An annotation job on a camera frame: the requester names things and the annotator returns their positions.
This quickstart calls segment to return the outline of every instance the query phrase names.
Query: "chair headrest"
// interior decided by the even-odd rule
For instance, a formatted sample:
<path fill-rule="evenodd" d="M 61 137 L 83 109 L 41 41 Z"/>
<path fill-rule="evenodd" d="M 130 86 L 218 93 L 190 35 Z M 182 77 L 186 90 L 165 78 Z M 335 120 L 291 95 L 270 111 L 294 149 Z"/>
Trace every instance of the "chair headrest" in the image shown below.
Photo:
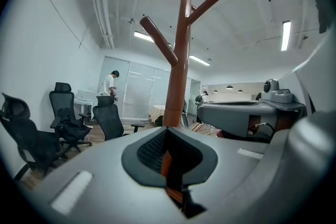
<path fill-rule="evenodd" d="M 97 96 L 98 106 L 109 106 L 114 103 L 114 98 L 108 95 Z"/>
<path fill-rule="evenodd" d="M 56 82 L 55 92 L 71 92 L 71 86 L 67 83 Z"/>
<path fill-rule="evenodd" d="M 2 93 L 5 98 L 5 102 L 3 104 L 3 113 L 5 117 L 8 118 L 10 116 L 18 116 L 21 118 L 28 119 L 30 117 L 30 110 L 27 103 L 19 98 L 11 97 Z"/>

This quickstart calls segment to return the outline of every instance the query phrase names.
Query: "chair armrest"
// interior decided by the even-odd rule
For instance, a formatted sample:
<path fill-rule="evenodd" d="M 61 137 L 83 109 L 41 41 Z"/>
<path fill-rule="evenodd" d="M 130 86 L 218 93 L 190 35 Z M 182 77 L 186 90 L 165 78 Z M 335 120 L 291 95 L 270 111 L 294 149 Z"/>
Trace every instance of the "chair armrest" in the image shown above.
<path fill-rule="evenodd" d="M 60 117 L 54 118 L 54 120 L 52 121 L 50 125 L 50 128 L 55 129 L 59 125 L 60 120 L 61 120 Z"/>
<path fill-rule="evenodd" d="M 133 123 L 131 124 L 132 127 L 142 127 L 144 128 L 145 127 L 145 124 L 144 123 Z"/>
<path fill-rule="evenodd" d="M 90 116 L 88 114 L 82 114 L 82 113 L 79 113 L 78 115 L 80 115 L 81 117 L 84 117 L 84 118 L 88 118 Z"/>
<path fill-rule="evenodd" d="M 139 127 L 142 127 L 142 128 L 145 127 L 145 125 L 143 123 L 133 123 L 133 124 L 131 124 L 131 126 L 134 127 L 134 133 L 136 133 L 138 131 Z"/>

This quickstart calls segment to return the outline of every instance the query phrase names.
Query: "fluorescent light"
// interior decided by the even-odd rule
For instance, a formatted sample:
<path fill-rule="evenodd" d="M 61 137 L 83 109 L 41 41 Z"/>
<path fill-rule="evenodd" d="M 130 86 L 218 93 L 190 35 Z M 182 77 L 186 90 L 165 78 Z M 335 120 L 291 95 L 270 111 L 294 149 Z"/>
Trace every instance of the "fluorescent light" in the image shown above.
<path fill-rule="evenodd" d="M 148 41 L 151 41 L 151 42 L 154 42 L 154 40 L 153 40 L 150 36 L 148 36 L 148 35 L 146 35 L 146 34 L 143 34 L 143 33 L 140 33 L 140 32 L 138 32 L 138 31 L 135 31 L 135 32 L 134 32 L 134 36 L 135 36 L 135 37 L 140 37 L 140 38 L 142 38 L 142 39 L 145 39 L 145 40 L 148 40 Z"/>
<path fill-rule="evenodd" d="M 207 66 L 207 67 L 210 65 L 209 63 L 207 63 L 207 62 L 205 62 L 205 61 L 203 61 L 203 60 L 200 60 L 200 59 L 198 59 L 197 57 L 195 57 L 195 56 L 193 56 L 193 55 L 190 55 L 189 58 L 191 58 L 191 59 L 193 59 L 193 60 L 195 60 L 195 61 L 197 61 L 197 62 L 200 62 L 200 63 L 204 64 L 204 65 Z"/>
<path fill-rule="evenodd" d="M 287 50 L 288 42 L 289 42 L 289 35 L 290 35 L 290 25 L 291 22 L 283 22 L 283 34 L 282 34 L 282 45 L 281 45 L 281 51 Z"/>

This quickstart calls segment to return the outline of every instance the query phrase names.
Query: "table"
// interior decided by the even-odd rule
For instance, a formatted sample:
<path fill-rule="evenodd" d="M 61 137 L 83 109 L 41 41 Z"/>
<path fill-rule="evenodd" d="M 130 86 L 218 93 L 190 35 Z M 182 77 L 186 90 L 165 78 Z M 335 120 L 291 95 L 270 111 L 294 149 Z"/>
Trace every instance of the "table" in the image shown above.
<path fill-rule="evenodd" d="M 164 104 L 155 104 L 150 111 L 151 121 L 154 123 L 159 116 L 164 115 L 164 110 L 166 106 Z"/>
<path fill-rule="evenodd" d="M 85 105 L 90 105 L 91 106 L 91 119 L 93 118 L 93 107 L 96 106 L 98 103 L 95 102 L 91 102 L 91 101 L 85 101 L 85 100 L 78 100 L 78 99 L 74 99 L 73 101 L 74 104 L 80 104 L 81 108 L 80 108 L 80 113 L 84 114 L 84 106 Z"/>

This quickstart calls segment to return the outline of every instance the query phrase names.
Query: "office chair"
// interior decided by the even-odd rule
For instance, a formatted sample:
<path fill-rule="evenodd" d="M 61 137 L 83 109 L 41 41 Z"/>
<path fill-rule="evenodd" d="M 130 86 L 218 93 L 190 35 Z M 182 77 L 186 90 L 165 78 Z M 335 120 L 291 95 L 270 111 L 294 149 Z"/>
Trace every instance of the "office chair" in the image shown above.
<path fill-rule="evenodd" d="M 184 100 L 181 123 L 182 123 L 182 126 L 184 128 L 189 129 L 189 123 L 188 123 L 188 118 L 187 118 L 187 115 L 186 115 L 186 109 L 187 109 L 187 103 Z"/>
<path fill-rule="evenodd" d="M 49 167 L 56 168 L 53 162 L 59 158 L 59 136 L 36 129 L 35 123 L 29 119 L 30 111 L 25 101 L 4 93 L 2 95 L 5 97 L 0 110 L 2 125 L 16 142 L 26 165 L 32 170 L 41 169 L 45 176 Z"/>
<path fill-rule="evenodd" d="M 80 113 L 81 120 L 76 120 L 73 110 L 75 95 L 71 92 L 71 86 L 67 83 L 56 82 L 55 90 L 50 92 L 49 98 L 55 119 L 59 122 L 53 125 L 53 128 L 64 139 L 60 142 L 61 145 L 68 144 L 61 157 L 67 159 L 65 154 L 72 147 L 81 152 L 78 145 L 89 144 L 91 146 L 91 142 L 84 142 L 85 136 L 90 132 L 90 128 L 84 125 L 84 118 L 88 118 L 89 115 Z"/>
<path fill-rule="evenodd" d="M 98 105 L 92 110 L 97 122 L 102 128 L 105 141 L 121 137 L 124 133 L 124 128 L 119 118 L 118 107 L 114 104 L 114 98 L 102 95 L 97 96 Z M 134 133 L 138 131 L 139 127 L 145 127 L 143 123 L 135 123 L 131 125 L 134 127 Z"/>

